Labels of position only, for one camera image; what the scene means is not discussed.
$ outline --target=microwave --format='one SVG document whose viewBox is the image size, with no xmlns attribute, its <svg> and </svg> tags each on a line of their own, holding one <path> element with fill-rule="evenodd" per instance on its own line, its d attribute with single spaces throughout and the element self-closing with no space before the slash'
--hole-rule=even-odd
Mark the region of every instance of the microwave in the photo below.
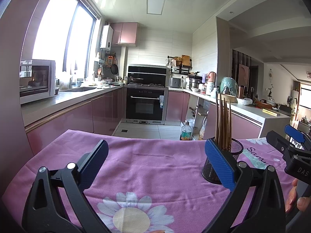
<svg viewBox="0 0 311 233">
<path fill-rule="evenodd" d="M 54 60 L 23 60 L 20 63 L 19 82 L 21 104 L 55 95 Z"/>
</svg>

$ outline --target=silver bolt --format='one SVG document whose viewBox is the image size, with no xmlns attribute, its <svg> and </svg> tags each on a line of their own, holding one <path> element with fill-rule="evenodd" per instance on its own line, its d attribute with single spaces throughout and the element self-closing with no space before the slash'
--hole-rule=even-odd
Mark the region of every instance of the silver bolt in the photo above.
<svg viewBox="0 0 311 233">
<path fill-rule="evenodd" d="M 76 167 L 76 164 L 73 163 L 73 162 L 71 162 L 71 163 L 69 163 L 69 164 L 67 165 L 67 168 L 68 168 L 68 169 L 74 169 L 75 167 Z"/>
<path fill-rule="evenodd" d="M 46 171 L 46 167 L 45 166 L 40 167 L 39 172 L 45 172 L 45 171 Z"/>
<path fill-rule="evenodd" d="M 274 172 L 274 171 L 275 171 L 275 168 L 274 168 L 273 166 L 268 166 L 268 170 L 269 170 L 270 172 Z"/>
<path fill-rule="evenodd" d="M 240 162 L 238 163 L 238 166 L 239 166 L 240 168 L 245 168 L 245 167 L 247 166 L 247 164 L 246 164 L 244 161 L 240 161 Z"/>
</svg>

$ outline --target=black mesh holder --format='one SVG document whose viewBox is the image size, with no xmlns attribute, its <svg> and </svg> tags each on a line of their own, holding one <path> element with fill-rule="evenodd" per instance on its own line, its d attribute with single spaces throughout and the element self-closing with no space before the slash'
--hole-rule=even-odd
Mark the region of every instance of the black mesh holder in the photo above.
<svg viewBox="0 0 311 233">
<path fill-rule="evenodd" d="M 230 152 L 231 152 L 231 155 L 234 157 L 234 159 L 237 160 L 239 155 L 243 152 L 243 145 L 239 141 L 232 139 Z M 206 179 L 210 183 L 221 184 L 208 158 L 206 158 L 205 164 L 203 166 L 202 176 L 204 177 L 204 179 Z"/>
</svg>

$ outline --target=oven handle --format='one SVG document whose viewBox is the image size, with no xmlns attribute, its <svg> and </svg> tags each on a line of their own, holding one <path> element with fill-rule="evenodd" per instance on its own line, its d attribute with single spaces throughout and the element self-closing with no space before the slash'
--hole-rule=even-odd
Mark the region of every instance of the oven handle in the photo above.
<svg viewBox="0 0 311 233">
<path fill-rule="evenodd" d="M 147 98 L 147 97 L 134 97 L 134 96 L 131 96 L 131 98 L 136 98 L 136 99 L 151 99 L 151 100 L 160 100 L 160 98 Z"/>
</svg>

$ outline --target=bottle label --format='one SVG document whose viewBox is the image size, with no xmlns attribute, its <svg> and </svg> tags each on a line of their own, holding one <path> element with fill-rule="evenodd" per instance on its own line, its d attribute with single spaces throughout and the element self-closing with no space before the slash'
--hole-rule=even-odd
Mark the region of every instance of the bottle label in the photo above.
<svg viewBox="0 0 311 233">
<path fill-rule="evenodd" d="M 181 140 L 190 140 L 191 139 L 191 132 L 181 132 Z"/>
</svg>

